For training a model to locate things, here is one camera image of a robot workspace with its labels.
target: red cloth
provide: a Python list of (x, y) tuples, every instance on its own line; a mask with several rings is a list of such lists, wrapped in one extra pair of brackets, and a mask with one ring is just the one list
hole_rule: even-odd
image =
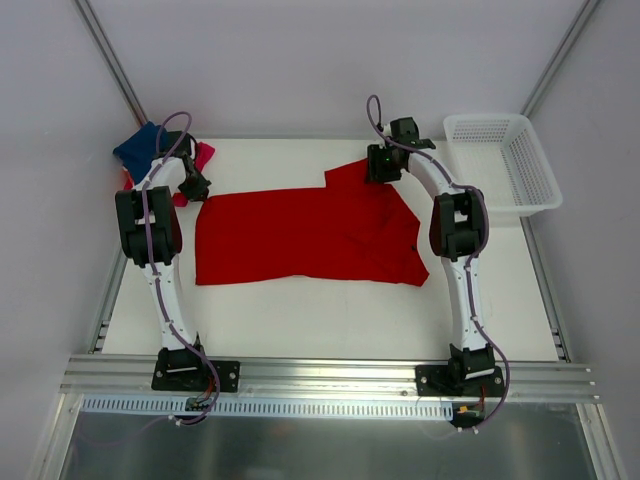
[(196, 284), (290, 275), (420, 286), (419, 220), (395, 188), (365, 183), (366, 160), (325, 172), (325, 188), (210, 197), (196, 222)]
[[(207, 145), (206, 143), (198, 143), (198, 154), (196, 155), (196, 159), (193, 162), (196, 166), (196, 169), (202, 172), (204, 166), (211, 160), (213, 154), (216, 152), (216, 149), (211, 145)], [(133, 181), (131, 180), (131, 175), (126, 170), (124, 171), (126, 175), (126, 182), (124, 184), (124, 190), (131, 190), (133, 188)], [(189, 203), (187, 197), (185, 197), (182, 193), (176, 192), (173, 194), (173, 204), (176, 207), (186, 207)]]

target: white table surface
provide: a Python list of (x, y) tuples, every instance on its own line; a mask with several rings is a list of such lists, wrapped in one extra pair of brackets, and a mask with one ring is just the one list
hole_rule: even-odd
[[(360, 160), (360, 140), (205, 140), (216, 148), (204, 175), (212, 195), (324, 186), (324, 171)], [(445, 142), (437, 158), (447, 161)], [(240, 357), (446, 359), (451, 306), (440, 259), (429, 247), (433, 202), (405, 174), (394, 186), (421, 221), (418, 251), (430, 272), (421, 287), (289, 277), (195, 286), (194, 230), (200, 203), (178, 209), (180, 277), (207, 354)], [(558, 359), (520, 222), (493, 227), (480, 257), (487, 332), (510, 360)], [(161, 348), (156, 312), (140, 270), (127, 265), (104, 353)]]

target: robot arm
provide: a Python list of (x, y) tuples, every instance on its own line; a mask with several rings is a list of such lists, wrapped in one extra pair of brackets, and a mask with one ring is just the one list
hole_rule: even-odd
[(453, 339), (447, 368), (425, 367), (426, 381), (422, 383), (430, 391), (447, 395), (471, 396), (486, 387), (491, 396), (498, 396), (502, 389), (495, 387), (502, 384), (502, 373), (496, 367), (492, 343), (483, 332), (478, 287), (477, 256), (488, 235), (482, 194), (472, 186), (456, 183), (444, 165), (420, 151), (435, 145), (419, 138), (412, 118), (395, 120), (384, 128), (371, 122), (384, 142), (367, 149), (368, 180), (399, 180), (404, 169), (416, 177), (434, 201), (429, 242), (447, 276)]
[[(455, 182), (449, 181), (453, 180), (453, 175), (442, 164), (436, 167), (427, 158), (414, 153), (409, 156), (407, 167), (434, 200), (429, 240), (434, 253), (441, 257), (449, 285), (453, 314), (452, 355), (454, 351), (484, 354), (491, 347), (477, 328), (478, 325), (484, 327), (478, 259), (470, 258), (480, 243), (481, 235), (486, 235), (487, 226), (482, 219), (479, 199), (474, 198), (473, 193), (454, 186)], [(487, 360), (484, 366), (465, 365), (460, 371), (461, 379), (491, 375), (495, 369), (493, 354)]]
[[(180, 135), (169, 133), (169, 144), (176, 143)], [(122, 249), (142, 269), (160, 323), (162, 349), (151, 384), (154, 390), (203, 391), (210, 382), (210, 372), (201, 358), (204, 349), (182, 294), (182, 233), (172, 199), (177, 191), (192, 201), (208, 196), (210, 182), (195, 168), (196, 150), (195, 140), (184, 136), (173, 156), (159, 152), (133, 190), (116, 194)]]

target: gray wall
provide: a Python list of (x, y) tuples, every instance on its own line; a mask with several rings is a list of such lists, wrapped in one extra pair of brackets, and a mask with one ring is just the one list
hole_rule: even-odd
[(640, 478), (640, 2), (606, 0), (533, 124), (565, 198), (534, 218), (576, 360)]
[(215, 136), (371, 138), (364, 104), (443, 136), (517, 112), (583, 0), (94, 0), (151, 118)]
[(113, 259), (135, 125), (70, 1), (0, 6), (0, 478), (22, 479)]

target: laundry basket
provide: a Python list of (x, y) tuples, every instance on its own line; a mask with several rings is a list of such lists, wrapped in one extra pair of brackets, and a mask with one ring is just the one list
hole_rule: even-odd
[(490, 213), (527, 217), (557, 208), (562, 194), (531, 122), (522, 115), (451, 115), (444, 121), (461, 183), (475, 185)]

